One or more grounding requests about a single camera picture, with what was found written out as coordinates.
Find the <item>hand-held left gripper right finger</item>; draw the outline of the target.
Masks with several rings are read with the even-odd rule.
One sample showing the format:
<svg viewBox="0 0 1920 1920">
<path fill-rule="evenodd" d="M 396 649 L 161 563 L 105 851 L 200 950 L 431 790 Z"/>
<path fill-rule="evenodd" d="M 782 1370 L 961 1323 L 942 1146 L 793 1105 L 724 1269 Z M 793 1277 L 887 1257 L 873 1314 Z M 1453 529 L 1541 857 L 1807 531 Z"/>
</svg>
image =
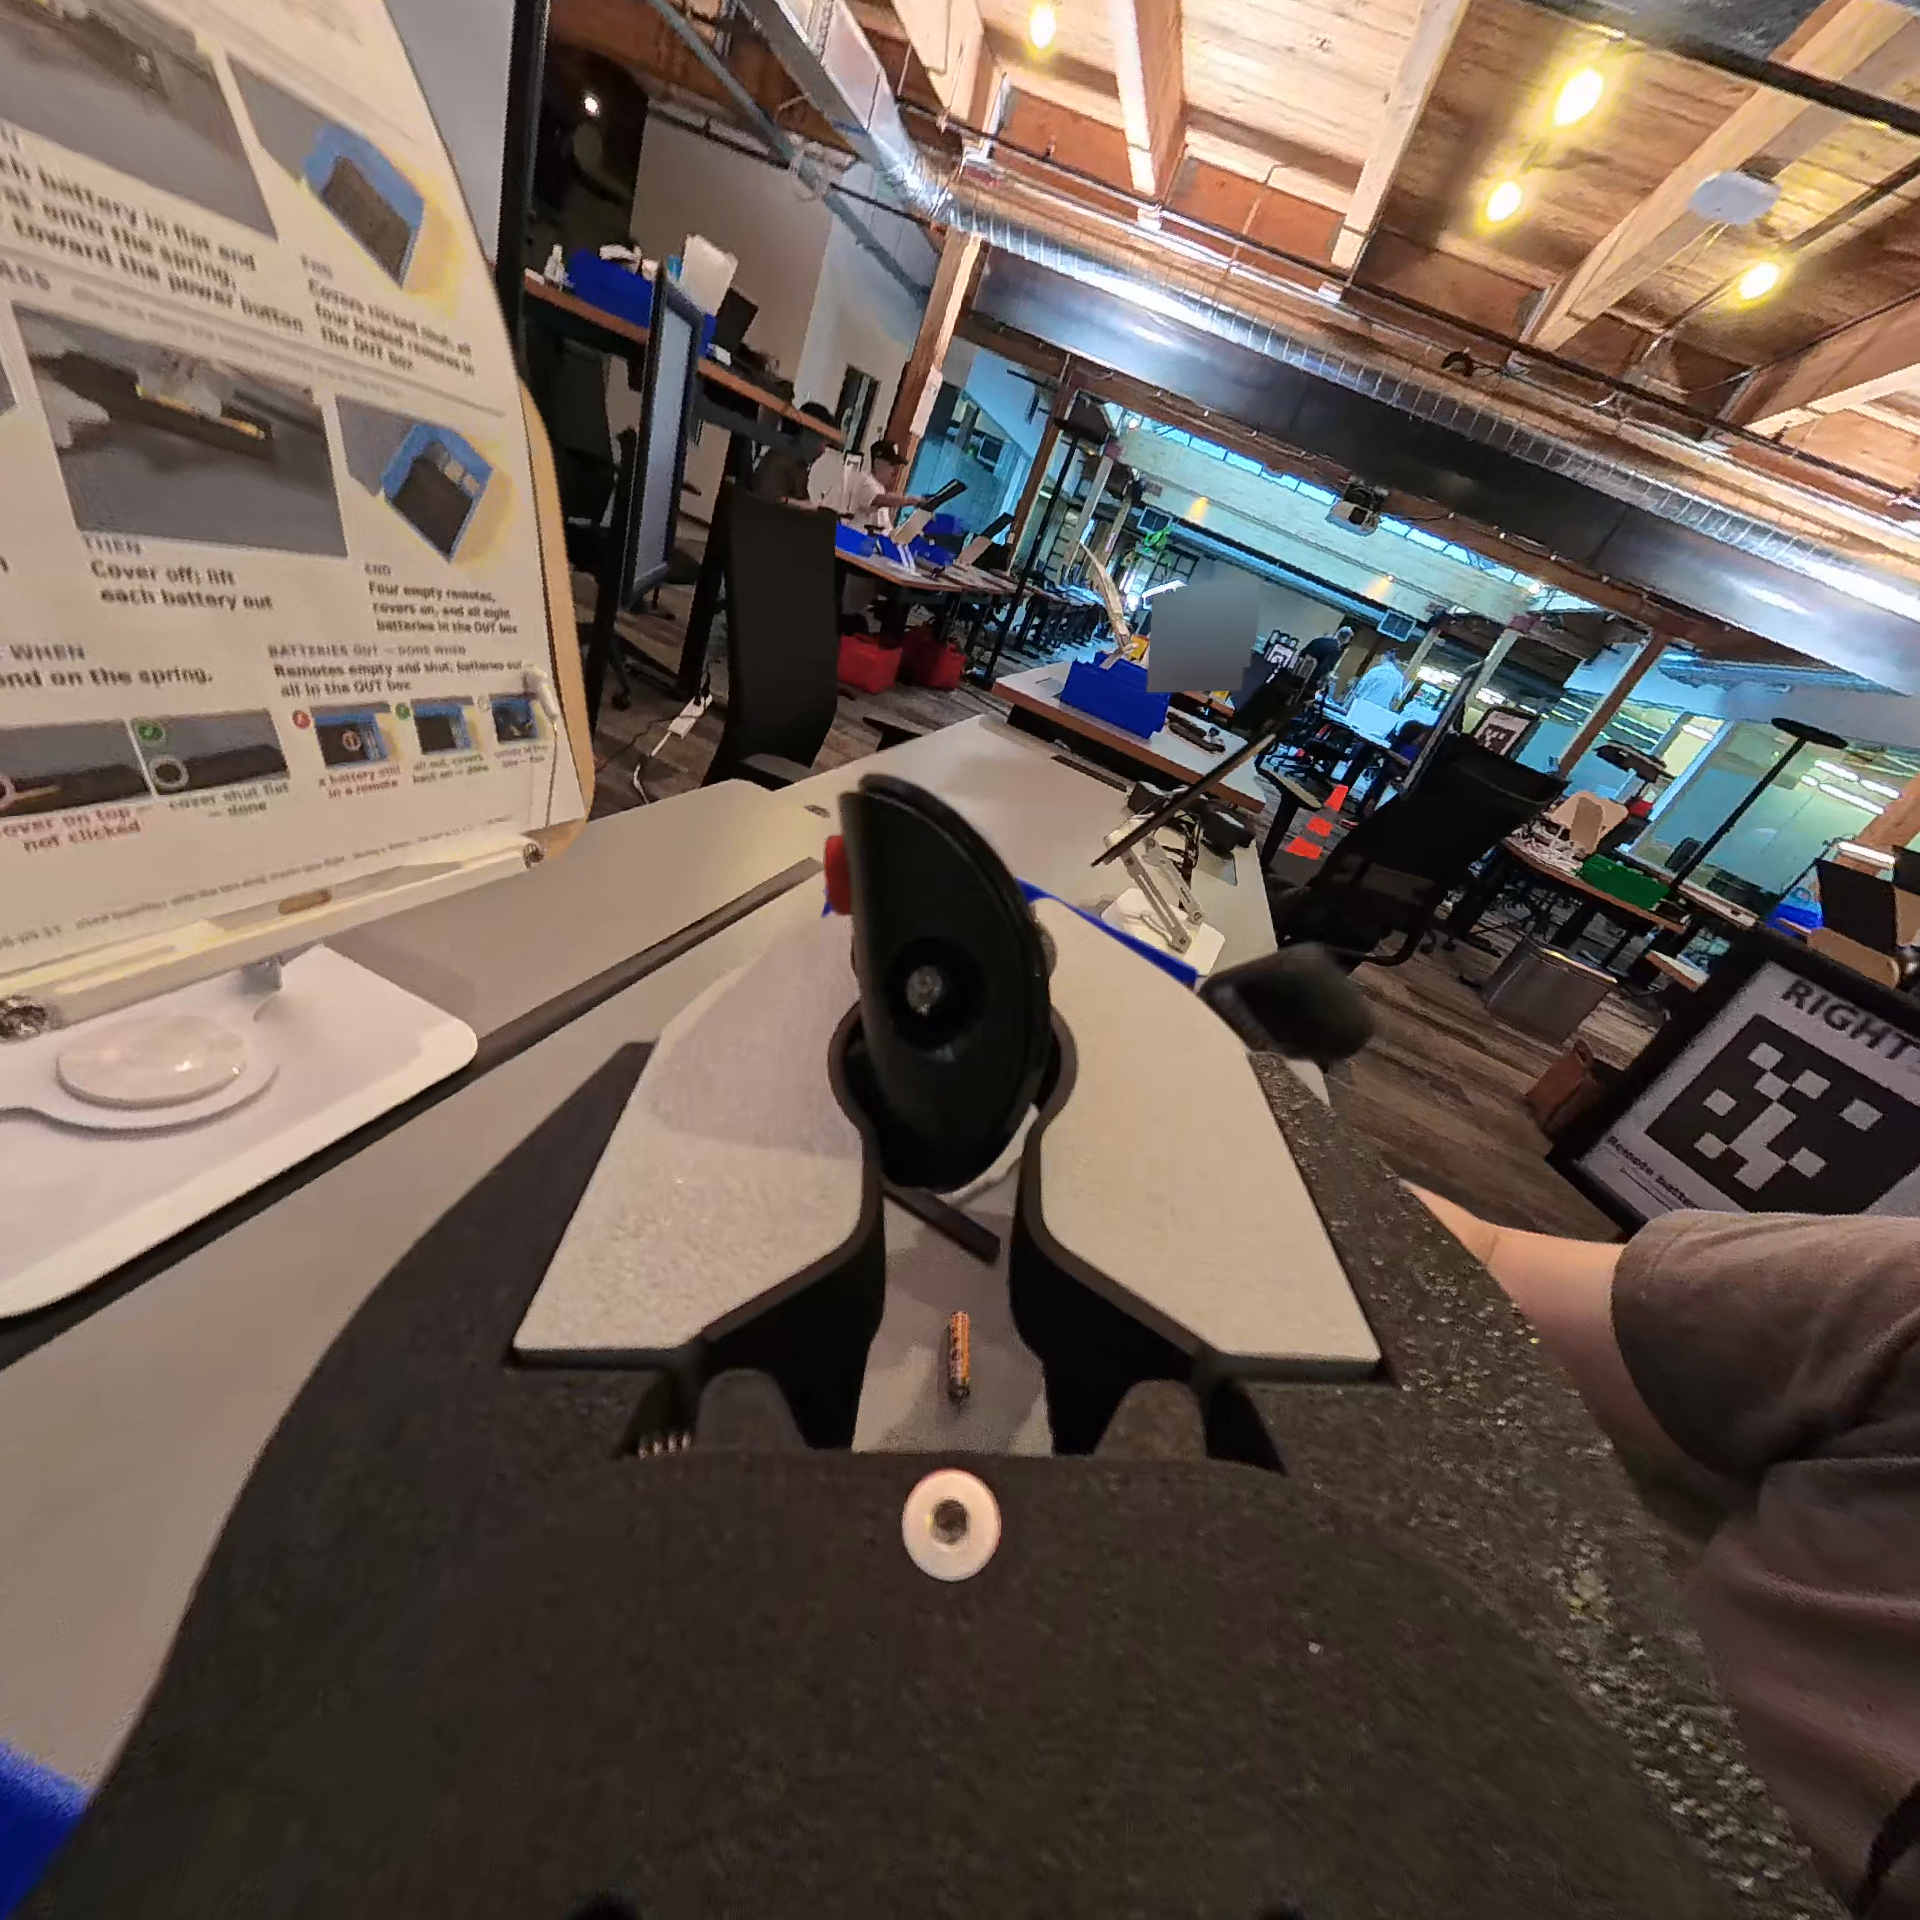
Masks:
<svg viewBox="0 0 1920 1920">
<path fill-rule="evenodd" d="M 1256 1055 L 1372 1035 L 1349 976 L 1275 954 L 1207 992 L 1133 954 L 1065 954 L 1061 1067 L 1015 1201 L 1015 1330 L 1054 1442 L 1097 1442 L 1148 1384 L 1225 1419 L 1229 1389 L 1358 1384 L 1380 1343 L 1275 1119 Z"/>
</svg>

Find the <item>large silver air duct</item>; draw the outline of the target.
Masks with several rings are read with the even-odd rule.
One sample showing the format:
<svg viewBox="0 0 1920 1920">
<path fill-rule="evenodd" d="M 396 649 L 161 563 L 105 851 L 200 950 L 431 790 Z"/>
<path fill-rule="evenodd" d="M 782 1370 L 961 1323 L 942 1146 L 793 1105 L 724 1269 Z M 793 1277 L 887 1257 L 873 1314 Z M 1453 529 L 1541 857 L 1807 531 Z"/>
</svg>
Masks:
<svg viewBox="0 0 1920 1920">
<path fill-rule="evenodd" d="M 934 170 L 859 25 L 837 5 L 745 5 L 787 77 L 921 218 L 989 253 L 989 320 L 1166 390 L 1372 490 L 1417 496 L 1539 558 L 1638 589 L 1902 693 L 1915 693 L 1915 577 L 1715 499 L 1652 449 L 1529 416 L 1438 369 L 1343 335 L 1315 291 L 1203 266 L 1195 248 L 1097 218 L 1045 225 L 983 168 Z"/>
</svg>

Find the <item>printed instruction poster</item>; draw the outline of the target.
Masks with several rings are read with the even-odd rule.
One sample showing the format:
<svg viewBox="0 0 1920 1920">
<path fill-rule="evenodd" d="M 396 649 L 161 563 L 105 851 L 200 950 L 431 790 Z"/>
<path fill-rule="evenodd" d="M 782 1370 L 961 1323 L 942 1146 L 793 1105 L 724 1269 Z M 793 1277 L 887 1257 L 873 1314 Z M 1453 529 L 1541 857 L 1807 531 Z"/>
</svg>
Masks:
<svg viewBox="0 0 1920 1920">
<path fill-rule="evenodd" d="M 585 817 L 511 339 L 387 5 L 3 5 L 3 950 Z"/>
</svg>

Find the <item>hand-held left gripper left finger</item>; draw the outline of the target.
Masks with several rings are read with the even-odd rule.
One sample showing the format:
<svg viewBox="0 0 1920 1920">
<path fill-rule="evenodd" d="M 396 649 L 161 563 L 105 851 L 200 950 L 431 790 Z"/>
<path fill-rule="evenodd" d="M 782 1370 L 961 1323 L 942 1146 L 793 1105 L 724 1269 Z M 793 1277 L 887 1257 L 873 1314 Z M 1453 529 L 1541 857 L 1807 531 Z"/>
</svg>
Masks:
<svg viewBox="0 0 1920 1920">
<path fill-rule="evenodd" d="M 511 1337 L 528 1366 L 640 1368 L 699 1399 L 774 1379 L 851 1442 L 885 1307 L 880 1170 L 844 1105 L 847 927 L 798 927 L 676 1014 Z"/>
</svg>

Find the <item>black office chair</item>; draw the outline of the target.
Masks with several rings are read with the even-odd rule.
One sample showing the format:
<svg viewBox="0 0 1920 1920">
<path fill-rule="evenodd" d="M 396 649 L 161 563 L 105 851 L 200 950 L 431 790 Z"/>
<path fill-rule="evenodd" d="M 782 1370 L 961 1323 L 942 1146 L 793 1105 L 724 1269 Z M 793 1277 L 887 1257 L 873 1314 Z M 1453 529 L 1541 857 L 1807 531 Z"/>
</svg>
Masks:
<svg viewBox="0 0 1920 1920">
<path fill-rule="evenodd" d="M 1267 886 L 1275 945 L 1317 945 L 1343 969 L 1406 965 L 1472 865 L 1565 791 L 1558 776 L 1444 736 L 1422 778 L 1351 827 L 1304 883 Z"/>
<path fill-rule="evenodd" d="M 807 779 L 838 707 L 837 519 L 753 495 L 721 518 L 726 715 L 704 784 Z"/>
</svg>

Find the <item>white stand with black rod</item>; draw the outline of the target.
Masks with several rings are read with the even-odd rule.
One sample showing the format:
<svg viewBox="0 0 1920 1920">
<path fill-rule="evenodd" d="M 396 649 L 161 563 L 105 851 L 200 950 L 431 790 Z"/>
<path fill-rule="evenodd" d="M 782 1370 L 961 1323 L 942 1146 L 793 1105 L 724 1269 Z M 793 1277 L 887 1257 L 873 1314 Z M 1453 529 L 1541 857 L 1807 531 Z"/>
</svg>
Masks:
<svg viewBox="0 0 1920 1920">
<path fill-rule="evenodd" d="M 1118 867 L 1125 875 L 1120 895 L 1097 914 L 1107 923 L 1188 958 L 1205 976 L 1214 973 L 1225 950 L 1225 936 L 1208 921 L 1193 891 L 1207 845 L 1205 817 L 1208 803 L 1225 801 L 1229 779 L 1252 767 L 1279 734 L 1277 723 L 1259 731 L 1252 731 L 1252 723 L 1235 730 L 1244 736 L 1236 752 L 1110 832 L 1092 861 L 1097 869 Z"/>
</svg>

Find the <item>black framed display on stand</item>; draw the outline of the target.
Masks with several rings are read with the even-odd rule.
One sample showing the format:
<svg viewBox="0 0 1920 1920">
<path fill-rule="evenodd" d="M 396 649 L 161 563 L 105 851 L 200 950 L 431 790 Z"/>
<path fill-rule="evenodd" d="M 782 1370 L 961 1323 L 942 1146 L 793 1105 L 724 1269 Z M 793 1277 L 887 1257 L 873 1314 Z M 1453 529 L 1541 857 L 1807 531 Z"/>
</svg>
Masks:
<svg viewBox="0 0 1920 1920">
<path fill-rule="evenodd" d="M 640 367 L 640 423 L 619 437 L 607 558 L 595 609 L 601 675 L 625 709 L 632 683 L 617 655 L 617 621 L 660 586 L 676 549 L 687 415 L 704 357 L 705 313 L 667 267 L 653 275 L 653 304 Z"/>
</svg>

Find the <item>black remote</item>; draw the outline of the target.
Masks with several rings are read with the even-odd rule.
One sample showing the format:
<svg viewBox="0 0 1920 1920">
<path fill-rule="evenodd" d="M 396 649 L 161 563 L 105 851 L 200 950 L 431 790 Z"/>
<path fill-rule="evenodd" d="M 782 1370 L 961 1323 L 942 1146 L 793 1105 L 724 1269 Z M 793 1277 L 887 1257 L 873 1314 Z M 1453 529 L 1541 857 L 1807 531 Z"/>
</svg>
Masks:
<svg viewBox="0 0 1920 1920">
<path fill-rule="evenodd" d="M 863 776 L 838 826 L 827 895 L 851 921 L 855 1009 L 829 1088 L 887 1185 L 958 1194 L 1056 1077 L 1047 936 L 987 839 L 923 786 Z"/>
</svg>

